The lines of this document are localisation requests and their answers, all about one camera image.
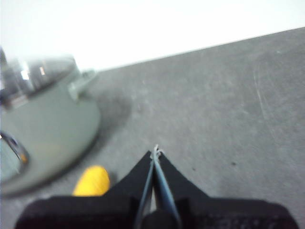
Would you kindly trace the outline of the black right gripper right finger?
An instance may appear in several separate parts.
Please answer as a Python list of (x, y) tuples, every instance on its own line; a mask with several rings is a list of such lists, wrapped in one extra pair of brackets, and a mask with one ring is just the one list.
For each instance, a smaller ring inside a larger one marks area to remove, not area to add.
[(165, 155), (159, 156), (184, 229), (296, 229), (282, 205), (259, 199), (216, 198), (189, 181)]

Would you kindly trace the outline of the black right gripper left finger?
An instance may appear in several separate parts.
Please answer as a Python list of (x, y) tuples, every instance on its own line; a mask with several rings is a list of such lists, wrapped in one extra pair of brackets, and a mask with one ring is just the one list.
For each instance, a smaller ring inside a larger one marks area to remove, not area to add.
[(17, 229), (131, 229), (150, 171), (147, 152), (132, 170), (102, 196), (53, 196), (26, 206)]

